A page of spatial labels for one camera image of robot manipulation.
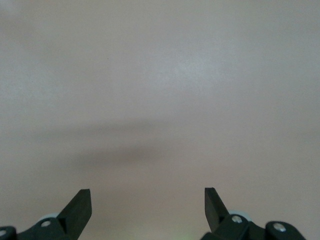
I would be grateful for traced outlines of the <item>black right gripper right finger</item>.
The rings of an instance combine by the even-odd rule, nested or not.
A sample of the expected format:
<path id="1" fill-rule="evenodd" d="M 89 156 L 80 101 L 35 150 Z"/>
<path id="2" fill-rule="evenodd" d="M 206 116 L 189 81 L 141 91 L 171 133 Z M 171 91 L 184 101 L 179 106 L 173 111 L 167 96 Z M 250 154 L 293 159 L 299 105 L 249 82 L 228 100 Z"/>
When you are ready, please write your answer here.
<path id="1" fill-rule="evenodd" d="M 260 227 L 239 213 L 229 213 L 216 189 L 204 190 L 204 210 L 210 228 L 203 240 L 304 240 L 293 225 L 269 221 Z"/>

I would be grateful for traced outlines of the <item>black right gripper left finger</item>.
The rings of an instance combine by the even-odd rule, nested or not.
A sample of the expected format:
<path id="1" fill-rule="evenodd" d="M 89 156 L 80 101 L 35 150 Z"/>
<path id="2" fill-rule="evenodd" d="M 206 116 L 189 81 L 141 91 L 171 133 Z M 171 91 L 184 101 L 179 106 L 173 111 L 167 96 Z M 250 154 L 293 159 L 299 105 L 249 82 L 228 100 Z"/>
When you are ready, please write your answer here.
<path id="1" fill-rule="evenodd" d="M 2 240 L 77 240 L 92 215 L 91 191 L 81 189 L 56 217 L 39 220 L 18 233 L 14 226 L 2 226 Z"/>

